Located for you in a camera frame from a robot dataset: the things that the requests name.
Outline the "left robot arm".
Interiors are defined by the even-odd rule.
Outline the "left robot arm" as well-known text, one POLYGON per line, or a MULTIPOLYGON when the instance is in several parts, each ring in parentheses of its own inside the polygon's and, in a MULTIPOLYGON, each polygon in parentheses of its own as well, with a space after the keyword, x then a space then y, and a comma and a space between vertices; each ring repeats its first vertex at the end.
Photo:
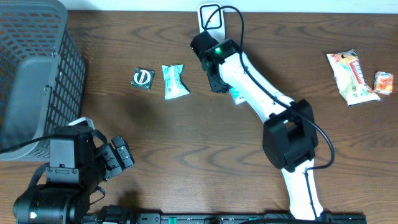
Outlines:
POLYGON ((112 140, 82 117, 55 128, 50 138, 50 161, 33 174, 27 190, 17 198, 17 223, 83 223, 100 183, 131 168, 135 161, 127 142, 112 140))

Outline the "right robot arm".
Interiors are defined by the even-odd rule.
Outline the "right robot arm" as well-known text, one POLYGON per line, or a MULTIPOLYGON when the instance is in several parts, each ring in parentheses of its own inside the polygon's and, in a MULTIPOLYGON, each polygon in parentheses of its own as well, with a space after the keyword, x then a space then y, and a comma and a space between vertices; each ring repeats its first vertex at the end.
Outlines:
POLYGON ((296 102, 272 86, 233 40, 218 42, 203 31, 190 46, 208 76, 211 90, 224 93, 234 88, 260 117, 264 124, 262 147, 284 176, 293 217, 320 218, 323 207, 312 171, 318 138, 309 103, 296 102))

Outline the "white blue snack bag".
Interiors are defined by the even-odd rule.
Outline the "white blue snack bag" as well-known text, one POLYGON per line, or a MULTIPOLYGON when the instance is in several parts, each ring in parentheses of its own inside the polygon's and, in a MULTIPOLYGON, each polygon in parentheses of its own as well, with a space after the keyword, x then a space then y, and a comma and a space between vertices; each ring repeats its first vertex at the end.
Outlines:
POLYGON ((348 106, 381 100, 366 84, 359 58, 354 49, 327 54, 326 57, 333 70, 339 93, 348 106))

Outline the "green tissue pack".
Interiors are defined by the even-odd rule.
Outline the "green tissue pack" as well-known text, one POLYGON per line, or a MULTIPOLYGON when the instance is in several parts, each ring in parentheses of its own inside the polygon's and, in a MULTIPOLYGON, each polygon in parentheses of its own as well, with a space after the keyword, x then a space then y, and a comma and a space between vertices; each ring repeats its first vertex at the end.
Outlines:
POLYGON ((242 96, 242 94, 240 94, 240 92, 235 88, 231 88, 229 90, 229 93, 230 93, 235 105, 240 105, 241 103, 244 103, 246 101, 244 99, 244 97, 242 96))

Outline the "light green wipes pack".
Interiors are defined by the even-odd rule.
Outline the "light green wipes pack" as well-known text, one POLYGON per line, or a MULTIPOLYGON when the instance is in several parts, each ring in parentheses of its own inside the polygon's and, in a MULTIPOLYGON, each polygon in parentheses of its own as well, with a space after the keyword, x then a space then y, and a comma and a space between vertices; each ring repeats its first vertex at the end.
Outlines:
POLYGON ((183 65, 163 65, 162 73, 165 82, 165 96, 166 100, 171 100, 190 92, 181 81, 181 74, 183 72, 183 65))

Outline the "orange tissue pack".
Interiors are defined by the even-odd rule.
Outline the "orange tissue pack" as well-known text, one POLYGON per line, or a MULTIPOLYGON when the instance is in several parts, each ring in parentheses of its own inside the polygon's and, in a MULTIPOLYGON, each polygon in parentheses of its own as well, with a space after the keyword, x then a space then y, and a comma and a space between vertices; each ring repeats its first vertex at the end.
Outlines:
POLYGON ((393 91, 394 76, 391 73, 376 72, 374 76, 373 90, 376 93, 383 95, 390 95, 393 91))

